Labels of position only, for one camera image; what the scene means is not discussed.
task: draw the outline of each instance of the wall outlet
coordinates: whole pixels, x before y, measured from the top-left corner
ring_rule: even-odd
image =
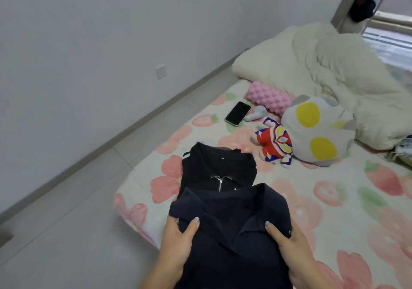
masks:
[[[160,65],[156,67],[156,74],[157,74],[158,80],[160,80],[161,78],[164,78],[166,76],[166,66]]]

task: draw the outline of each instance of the bed sheet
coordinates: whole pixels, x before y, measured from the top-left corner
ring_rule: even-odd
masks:
[[[261,122],[238,128],[224,117],[250,83],[242,80],[190,119],[140,162],[115,195],[123,219],[159,248],[169,206],[179,192],[182,156],[196,142],[252,152],[255,184],[287,200],[322,271],[337,288],[412,288],[412,174],[354,144],[331,167],[293,159],[289,169],[262,161],[250,141]]]

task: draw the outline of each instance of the white wall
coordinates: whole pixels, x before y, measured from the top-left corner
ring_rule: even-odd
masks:
[[[0,212],[246,47],[330,20],[339,2],[0,0]]]

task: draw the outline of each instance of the black shirt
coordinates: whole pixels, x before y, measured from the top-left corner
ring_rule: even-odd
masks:
[[[200,227],[175,288],[291,289],[288,267],[265,230],[270,221],[290,237],[285,198],[266,184],[233,191],[186,188],[169,210],[184,232],[192,219]]]
[[[258,172],[252,154],[202,143],[183,154],[182,167],[178,198],[186,187],[227,191],[252,186]]]

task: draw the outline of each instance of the silver zipper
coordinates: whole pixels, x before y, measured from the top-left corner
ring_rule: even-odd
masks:
[[[219,191],[221,191],[221,189],[222,189],[222,183],[223,183],[223,179],[224,179],[224,178],[233,179],[233,178],[230,177],[230,176],[224,176],[223,178],[220,178],[220,177],[217,176],[217,175],[211,176],[210,178],[219,180]]]

